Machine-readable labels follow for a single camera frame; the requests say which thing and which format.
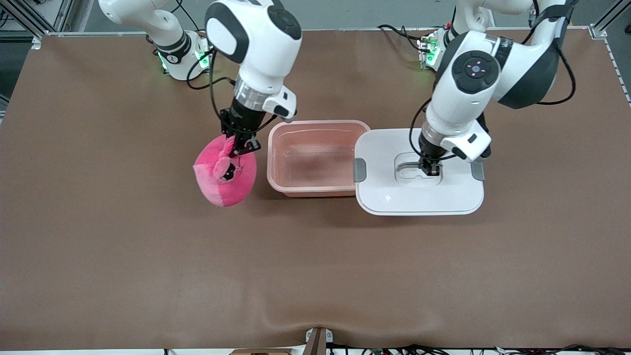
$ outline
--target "transparent container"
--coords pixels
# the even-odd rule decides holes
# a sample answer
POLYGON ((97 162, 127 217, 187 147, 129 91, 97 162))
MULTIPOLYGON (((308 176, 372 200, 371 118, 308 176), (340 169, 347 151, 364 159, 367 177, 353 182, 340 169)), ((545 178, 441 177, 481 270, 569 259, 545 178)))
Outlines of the transparent container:
POLYGON ((269 133, 268 182, 290 197, 354 196, 355 143, 361 121, 279 123, 269 133))

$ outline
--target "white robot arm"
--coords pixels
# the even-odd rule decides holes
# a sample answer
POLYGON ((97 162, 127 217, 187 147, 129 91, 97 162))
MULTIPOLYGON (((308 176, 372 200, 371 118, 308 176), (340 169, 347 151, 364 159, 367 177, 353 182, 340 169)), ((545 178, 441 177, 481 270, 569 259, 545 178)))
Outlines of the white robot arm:
POLYGON ((208 67, 199 58, 208 43, 193 31, 184 31, 175 15, 160 10, 168 0, 98 0, 112 22, 144 30, 158 49, 165 70, 176 80, 197 77, 208 67))
POLYGON ((422 45, 430 51, 425 56, 427 66, 438 70, 449 42, 461 33, 486 32, 490 25, 491 11, 519 15, 528 11, 532 5, 533 0, 456 0, 454 17, 449 27, 437 30, 430 35, 432 41, 422 45))
POLYGON ((469 31, 449 44, 419 137, 421 168, 440 174, 440 159, 452 152, 467 162, 491 142, 477 121, 491 99, 519 109, 538 103, 553 85, 561 44, 576 0, 540 0, 531 45, 469 31))
POLYGON ((222 110, 222 131, 234 134, 233 155, 260 148, 255 130, 266 113, 286 122, 296 95, 284 86, 302 43, 302 29, 279 0, 217 0, 206 12, 208 42, 239 64, 234 99, 222 110))

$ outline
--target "white lid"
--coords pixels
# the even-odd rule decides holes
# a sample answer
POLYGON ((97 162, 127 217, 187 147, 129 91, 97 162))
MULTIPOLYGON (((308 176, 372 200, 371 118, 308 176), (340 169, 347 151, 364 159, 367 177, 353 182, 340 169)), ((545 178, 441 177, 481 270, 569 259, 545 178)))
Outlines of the white lid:
MULTIPOLYGON (((360 171, 355 194, 362 208, 374 215, 402 216, 465 215, 477 210, 484 200, 484 185, 473 177, 471 164, 460 158, 443 161, 439 177, 427 177, 414 168, 397 172, 402 162, 418 162, 409 132, 374 129, 357 140, 355 165, 360 171)), ((416 144, 420 133, 420 128, 414 129, 416 144)))

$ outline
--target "cable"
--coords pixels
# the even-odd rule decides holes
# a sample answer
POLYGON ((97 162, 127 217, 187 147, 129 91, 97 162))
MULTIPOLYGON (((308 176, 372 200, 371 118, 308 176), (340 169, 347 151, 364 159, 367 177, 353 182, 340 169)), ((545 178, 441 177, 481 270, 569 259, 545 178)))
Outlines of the cable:
POLYGON ((191 74, 192 74, 193 70, 195 69, 195 67, 197 67, 197 65, 199 64, 199 62, 201 62, 203 59, 205 59, 206 57, 208 57, 208 55, 209 55, 209 54, 210 54, 210 52, 204 53, 204 55, 203 55, 203 56, 201 56, 201 57, 198 59, 198 61, 197 61, 197 62, 196 62, 193 66, 191 66, 191 68, 189 69, 188 74, 186 74, 186 85, 188 85, 188 87, 189 87, 189 88, 191 88, 191 89, 193 89, 193 90, 204 90, 205 88, 208 88, 208 87, 210 86, 210 83, 211 83, 211 82, 212 82, 212 83, 213 83, 213 85, 214 85, 214 84, 217 84, 218 82, 223 81, 223 80, 227 80, 230 84, 234 85, 234 84, 235 84, 235 81, 234 81, 234 80, 232 80, 232 78, 230 78, 229 76, 222 76, 221 78, 219 78, 219 79, 217 79, 217 80, 209 81, 209 83, 208 83, 208 84, 206 84, 206 85, 204 85, 204 86, 202 86, 202 87, 194 87, 194 86, 191 84, 191 80, 192 80, 192 79, 191 79, 191 74))
POLYGON ((539 2, 537 0, 533 0, 533 6, 534 6, 534 15, 535 16, 539 16, 539 2))
POLYGON ((446 156, 446 157, 440 157, 440 158, 430 158, 430 157, 427 157, 426 155, 424 155, 423 153, 419 152, 418 149, 416 149, 416 147, 414 146, 414 142, 412 142, 412 132, 414 130, 414 125, 416 124, 416 119, 418 118, 418 115, 420 115, 421 112, 423 112, 423 110, 427 107, 427 105, 429 105, 429 103, 431 101, 432 101, 432 98, 430 97, 429 99, 427 99, 427 101, 425 101, 425 103, 421 106, 421 108, 418 109, 418 111, 414 115, 414 118, 412 119, 412 123, 410 124, 410 133, 408 135, 408 141, 410 141, 410 146, 412 147, 412 150, 414 150, 414 153, 418 154, 419 157, 421 157, 421 158, 423 158, 425 160, 431 160, 431 161, 439 162, 441 160, 447 160, 447 159, 454 158, 456 156, 456 154, 449 155, 449 156, 446 156))
MULTIPOLYGON (((212 51, 209 52, 213 58, 210 59, 210 78, 209 81, 210 83, 213 82, 213 72, 215 71, 215 59, 217 58, 217 50, 213 49, 212 51)), ((215 90, 213 90, 213 86, 214 85, 209 85, 210 86, 210 102, 213 104, 213 110, 215 111, 215 114, 217 115, 218 118, 221 118, 221 114, 219 113, 219 110, 217 109, 217 103, 215 102, 215 90)))
POLYGON ((387 25, 387 24, 383 24, 383 25, 379 25, 377 26, 377 28, 379 29, 384 29, 384 28, 388 28, 392 31, 394 31, 396 34, 398 34, 399 36, 403 36, 403 37, 409 37, 413 40, 420 40, 421 37, 415 37, 415 36, 406 36, 405 33, 399 31, 397 28, 394 28, 392 25, 387 25))
MULTIPOLYGON (((537 0, 533 0, 533 6, 534 6, 534 19, 536 20, 537 17, 539 17, 539 2, 537 0)), ((532 26, 532 21, 531 20, 528 20, 528 25, 532 26)), ((535 26, 535 27, 530 29, 530 32, 528 33, 526 38, 523 41, 521 41, 521 44, 526 44, 526 42, 528 42, 530 37, 533 36, 535 28, 537 28, 537 26, 535 26)))
POLYGON ((567 74, 570 76, 570 81, 572 82, 572 90, 570 91, 570 94, 566 98, 564 98, 563 100, 552 101, 552 102, 537 102, 538 105, 559 105, 559 104, 563 104, 564 102, 568 102, 569 100, 571 100, 572 97, 574 97, 574 94, 576 93, 576 77, 574 76, 574 72, 572 71, 572 67, 570 66, 570 63, 567 61, 567 58, 565 57, 565 54, 563 53, 563 51, 559 47, 558 42, 555 43, 555 47, 557 49, 558 55, 561 57, 561 61, 563 62, 563 65, 565 66, 565 69, 567 70, 567 74))
POLYGON ((379 29, 384 29, 384 28, 388 28, 392 31, 394 31, 394 33, 398 34, 399 36, 405 37, 408 39, 408 42, 410 43, 410 45, 412 46, 412 48, 416 49, 419 52, 424 52, 424 53, 429 53, 430 51, 427 49, 421 49, 419 48, 416 44, 414 44, 414 42, 412 42, 412 40, 421 40, 421 37, 416 37, 416 36, 411 36, 408 34, 408 31, 405 29, 405 26, 401 26, 401 30, 398 30, 397 28, 394 28, 391 25, 379 25, 377 26, 377 28, 379 29))
POLYGON ((267 127, 270 123, 272 123, 275 119, 278 118, 278 115, 272 115, 272 117, 270 119, 268 119, 265 123, 263 123, 263 125, 261 125, 260 127, 258 127, 257 129, 255 129, 254 131, 242 131, 241 129, 237 129, 237 128, 231 128, 231 131, 234 132, 239 132, 239 133, 257 133, 262 131, 265 127, 267 127))
POLYGON ((524 349, 516 349, 516 351, 506 352, 505 355, 555 355, 562 351, 587 351, 587 352, 596 352, 600 355, 608 355, 609 351, 605 351, 602 349, 598 349, 591 346, 585 346, 581 344, 572 344, 564 347, 563 349, 546 351, 544 349, 532 349, 532 350, 524 350, 524 349))
POLYGON ((405 34, 405 38, 408 39, 408 42, 410 43, 412 48, 416 49, 419 52, 423 52, 423 53, 429 53, 430 52, 428 49, 420 49, 416 44, 412 43, 412 39, 411 39, 410 35, 408 35, 408 31, 405 29, 405 26, 401 26, 401 30, 405 34))
POLYGON ((5 10, 1 10, 0 11, 0 28, 4 27, 7 23, 7 21, 9 20, 13 20, 10 16, 8 12, 5 12, 5 10))
POLYGON ((186 11, 186 9, 184 8, 184 6, 182 5, 182 1, 184 0, 175 0, 175 2, 177 3, 177 6, 175 7, 175 9, 171 10, 171 13, 174 13, 175 11, 177 11, 178 9, 182 9, 182 11, 184 11, 184 13, 186 14, 186 16, 189 18, 189 20, 192 22, 193 26, 195 26, 195 31, 199 32, 200 29, 197 26, 197 23, 195 23, 195 20, 193 20, 193 17, 191 17, 191 14, 189 14, 188 11, 186 11))

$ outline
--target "control button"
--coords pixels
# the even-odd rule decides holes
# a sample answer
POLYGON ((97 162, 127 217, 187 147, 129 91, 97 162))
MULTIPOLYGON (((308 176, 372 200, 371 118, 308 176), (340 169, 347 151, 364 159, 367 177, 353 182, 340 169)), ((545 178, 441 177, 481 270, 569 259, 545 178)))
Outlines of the control button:
POLYGON ((488 75, 487 77, 484 78, 484 83, 487 84, 488 86, 493 85, 493 83, 495 83, 495 80, 497 79, 497 75, 488 75))
POLYGON ((298 40, 302 37, 302 29, 298 20, 287 10, 279 6, 268 7, 268 16, 279 30, 298 40))
POLYGON ((482 81, 475 80, 468 76, 461 76, 456 80, 458 88, 466 93, 476 93, 482 91, 482 81))
POLYGON ((484 78, 488 72, 488 63, 483 58, 471 58, 465 65, 467 75, 475 79, 484 78))
POLYGON ((466 155, 466 154, 465 154, 462 150, 460 150, 460 148, 458 148, 458 147, 454 147, 454 148, 451 150, 451 152, 452 152, 453 154, 456 154, 456 155, 457 155, 460 159, 462 159, 462 160, 467 159, 467 155, 466 155))
POLYGON ((467 62, 467 59, 469 59, 470 57, 471 56, 469 55, 469 52, 467 52, 467 53, 464 53, 462 56, 459 56, 458 58, 456 58, 456 60, 454 61, 453 69, 452 69, 454 74, 460 74, 464 71, 464 66, 467 62))
POLYGON ((276 107, 274 107, 274 113, 282 117, 289 116, 289 111, 280 105, 276 105, 276 107))

